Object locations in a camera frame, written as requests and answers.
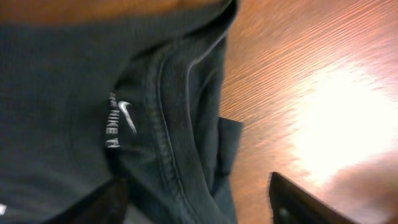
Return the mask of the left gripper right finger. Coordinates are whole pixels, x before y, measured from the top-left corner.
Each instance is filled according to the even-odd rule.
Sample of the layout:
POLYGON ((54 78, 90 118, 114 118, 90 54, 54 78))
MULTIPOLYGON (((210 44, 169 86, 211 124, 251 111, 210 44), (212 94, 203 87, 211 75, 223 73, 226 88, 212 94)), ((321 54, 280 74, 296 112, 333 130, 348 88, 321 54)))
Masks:
POLYGON ((356 224, 278 172, 271 174, 269 198, 274 224, 356 224))

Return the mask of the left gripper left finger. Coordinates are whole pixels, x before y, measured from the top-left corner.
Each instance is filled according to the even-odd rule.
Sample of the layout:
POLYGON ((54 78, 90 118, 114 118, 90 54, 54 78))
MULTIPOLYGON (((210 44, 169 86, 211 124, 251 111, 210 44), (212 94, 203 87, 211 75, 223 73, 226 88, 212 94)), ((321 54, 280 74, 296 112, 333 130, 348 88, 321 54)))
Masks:
POLYGON ((45 224, 122 224, 128 205, 124 179, 114 179, 45 224))

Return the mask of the dark green t-shirt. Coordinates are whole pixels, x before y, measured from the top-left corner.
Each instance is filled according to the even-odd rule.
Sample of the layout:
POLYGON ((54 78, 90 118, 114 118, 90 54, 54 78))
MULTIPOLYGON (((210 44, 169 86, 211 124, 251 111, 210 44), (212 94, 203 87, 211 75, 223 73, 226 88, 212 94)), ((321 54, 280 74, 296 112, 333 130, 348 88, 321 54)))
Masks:
POLYGON ((1 222, 124 179, 123 223, 236 223, 219 115, 237 1, 2 1, 1 222))

